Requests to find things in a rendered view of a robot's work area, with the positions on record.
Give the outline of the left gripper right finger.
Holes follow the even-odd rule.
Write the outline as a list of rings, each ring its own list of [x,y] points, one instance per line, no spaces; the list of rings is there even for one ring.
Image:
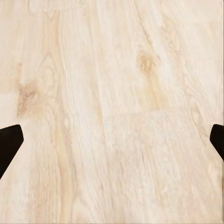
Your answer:
[[[210,142],[224,160],[224,126],[213,125],[210,133]]]

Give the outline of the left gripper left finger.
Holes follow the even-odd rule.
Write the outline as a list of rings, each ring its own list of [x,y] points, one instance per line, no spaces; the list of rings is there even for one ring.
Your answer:
[[[24,141],[19,124],[0,129],[0,179]]]

